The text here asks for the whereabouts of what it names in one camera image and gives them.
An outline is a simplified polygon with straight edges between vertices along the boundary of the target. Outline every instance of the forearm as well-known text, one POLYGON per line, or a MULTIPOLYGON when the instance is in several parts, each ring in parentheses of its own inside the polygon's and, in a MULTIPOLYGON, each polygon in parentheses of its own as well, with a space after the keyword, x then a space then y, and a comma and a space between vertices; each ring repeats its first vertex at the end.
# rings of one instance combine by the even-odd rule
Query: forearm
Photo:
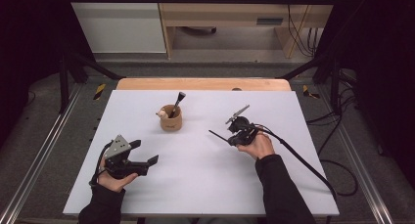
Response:
POLYGON ((119 224, 125 191, 116 193, 97 185, 91 203, 79 213, 79 224, 119 224))
POLYGON ((259 159, 255 167, 263 186, 268 223, 315 223, 280 156, 259 159))

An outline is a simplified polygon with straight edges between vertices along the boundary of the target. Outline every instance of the person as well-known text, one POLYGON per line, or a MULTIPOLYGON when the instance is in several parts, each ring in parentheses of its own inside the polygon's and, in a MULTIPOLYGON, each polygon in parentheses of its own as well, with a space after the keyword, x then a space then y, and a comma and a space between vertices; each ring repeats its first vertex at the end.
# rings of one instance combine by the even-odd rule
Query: person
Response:
MULTIPOLYGON (((259 131, 251 144, 237 145, 237 148, 256 160, 255 169, 263 187, 263 203, 268 224, 315 223, 282 158, 275 154, 267 134, 259 131)), ((103 172, 98 177, 91 203, 79 213, 79 224, 118 224, 125 194, 123 188, 137 177, 138 174, 134 173, 116 180, 103 172)))

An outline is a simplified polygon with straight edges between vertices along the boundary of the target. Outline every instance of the table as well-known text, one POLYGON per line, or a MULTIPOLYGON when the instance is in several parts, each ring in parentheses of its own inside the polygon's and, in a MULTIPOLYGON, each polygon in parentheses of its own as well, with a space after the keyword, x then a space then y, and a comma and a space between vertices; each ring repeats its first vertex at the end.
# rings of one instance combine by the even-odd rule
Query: table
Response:
MULTIPOLYGON (((280 89, 290 89, 286 81, 265 79, 122 80, 109 99, 64 213, 77 215, 89 203, 91 191, 88 181, 97 156, 105 144, 121 134, 129 142, 142 140, 142 146, 131 152, 130 160, 145 161, 160 155, 159 162, 150 168, 146 177, 139 177, 126 187, 122 213, 134 216, 264 215, 262 187, 254 171, 254 161, 210 134, 209 129, 230 137, 224 122, 235 111, 250 104, 243 116, 268 126, 316 170, 324 172, 295 92, 223 91, 218 87, 228 89, 238 84, 237 87, 248 89, 248 83, 254 86, 254 83, 262 81, 269 89, 278 89, 276 86, 280 84, 280 89), (180 89, 177 83, 183 83, 184 88, 180 89), (189 90, 195 84, 200 87, 209 83, 213 90, 189 90), (174 86, 174 90, 148 90, 174 86), (175 102, 177 89, 186 93, 180 104, 183 127, 177 132, 164 132, 155 112, 162 105, 175 102)), ((276 140, 273 142, 311 213, 316 216, 338 215, 337 206, 325 185, 276 140)))

